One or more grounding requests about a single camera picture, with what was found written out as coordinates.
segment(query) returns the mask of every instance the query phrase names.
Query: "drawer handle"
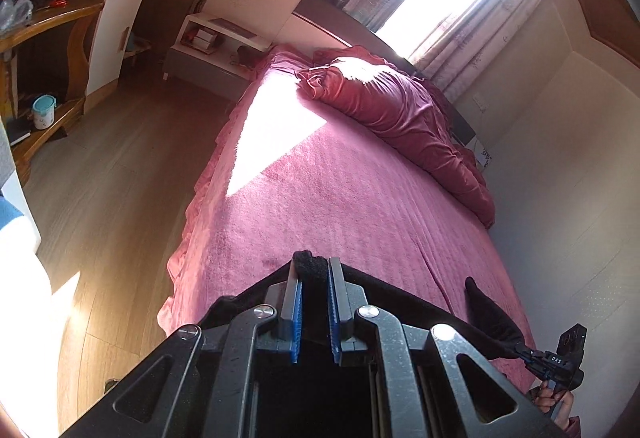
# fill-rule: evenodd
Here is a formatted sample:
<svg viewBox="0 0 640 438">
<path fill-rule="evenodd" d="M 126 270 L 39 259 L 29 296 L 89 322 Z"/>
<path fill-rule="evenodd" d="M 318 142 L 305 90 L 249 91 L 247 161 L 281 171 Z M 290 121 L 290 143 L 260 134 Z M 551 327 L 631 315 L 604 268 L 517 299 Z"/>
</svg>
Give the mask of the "drawer handle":
<svg viewBox="0 0 640 438">
<path fill-rule="evenodd" d="M 122 32 L 122 37 L 120 38 L 120 47 L 118 48 L 118 52 L 122 52 L 127 45 L 127 40 L 129 40 L 129 26 L 124 29 Z"/>
</svg>

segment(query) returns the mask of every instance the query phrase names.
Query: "black cloth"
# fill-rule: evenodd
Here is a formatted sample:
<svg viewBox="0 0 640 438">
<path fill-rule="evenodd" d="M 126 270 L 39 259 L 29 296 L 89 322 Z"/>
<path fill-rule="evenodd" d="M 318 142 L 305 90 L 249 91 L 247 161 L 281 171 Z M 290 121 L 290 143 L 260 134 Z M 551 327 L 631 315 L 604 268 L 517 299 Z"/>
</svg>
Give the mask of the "black cloth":
<svg viewBox="0 0 640 438">
<path fill-rule="evenodd" d="M 292 261 L 296 263 L 298 277 L 303 283 L 303 336 L 328 345 L 327 260 L 314 257 L 311 252 L 304 250 L 296 252 Z M 270 285 L 287 280 L 290 263 L 236 296 L 219 297 L 201 320 L 201 328 L 229 324 L 238 314 L 262 303 Z M 470 277 L 467 278 L 465 287 L 471 324 L 348 265 L 343 264 L 342 271 L 346 282 L 364 288 L 370 304 L 393 313 L 400 322 L 417 328 L 428 330 L 438 323 L 448 324 L 489 360 L 499 357 L 516 358 L 513 347 L 517 342 L 524 342 L 516 323 L 485 296 Z"/>
</svg>

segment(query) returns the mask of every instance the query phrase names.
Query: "teal lid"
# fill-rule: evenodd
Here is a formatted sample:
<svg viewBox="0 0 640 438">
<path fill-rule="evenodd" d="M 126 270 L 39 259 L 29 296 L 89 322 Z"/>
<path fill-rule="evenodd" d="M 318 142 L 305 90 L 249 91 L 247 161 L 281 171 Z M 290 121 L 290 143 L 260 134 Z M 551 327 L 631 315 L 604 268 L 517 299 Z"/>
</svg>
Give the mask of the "teal lid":
<svg viewBox="0 0 640 438">
<path fill-rule="evenodd" d="M 33 111 L 38 114 L 47 113 L 50 108 L 56 107 L 56 97 L 52 97 L 51 95 L 42 95 L 39 98 L 36 98 L 36 101 L 33 103 Z"/>
</svg>

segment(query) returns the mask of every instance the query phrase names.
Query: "pink blanket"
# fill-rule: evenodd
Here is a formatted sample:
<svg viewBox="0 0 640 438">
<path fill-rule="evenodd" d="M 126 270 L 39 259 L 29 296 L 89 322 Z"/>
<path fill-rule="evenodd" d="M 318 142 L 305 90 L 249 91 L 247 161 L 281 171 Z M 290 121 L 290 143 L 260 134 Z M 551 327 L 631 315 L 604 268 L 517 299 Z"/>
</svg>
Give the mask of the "pink blanket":
<svg viewBox="0 0 640 438">
<path fill-rule="evenodd" d="M 298 93 L 302 57 L 274 50 L 231 113 L 187 208 L 158 314 L 167 333 L 197 322 L 289 261 L 295 250 L 342 262 L 466 320 L 471 275 L 523 330 L 527 318 L 486 229 L 424 170 L 368 129 Z M 495 365 L 519 389 L 519 360 Z"/>
</svg>

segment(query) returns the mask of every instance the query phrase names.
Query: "white canister with teal lid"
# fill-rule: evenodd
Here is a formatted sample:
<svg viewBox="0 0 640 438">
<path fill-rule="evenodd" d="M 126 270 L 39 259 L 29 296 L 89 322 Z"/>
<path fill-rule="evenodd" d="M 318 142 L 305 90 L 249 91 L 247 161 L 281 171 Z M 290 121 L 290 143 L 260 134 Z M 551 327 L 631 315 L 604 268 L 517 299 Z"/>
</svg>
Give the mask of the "white canister with teal lid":
<svg viewBox="0 0 640 438">
<path fill-rule="evenodd" d="M 31 111 L 33 111 L 33 125 L 36 129 L 50 128 L 56 111 L 56 97 L 42 95 L 33 103 Z"/>
</svg>

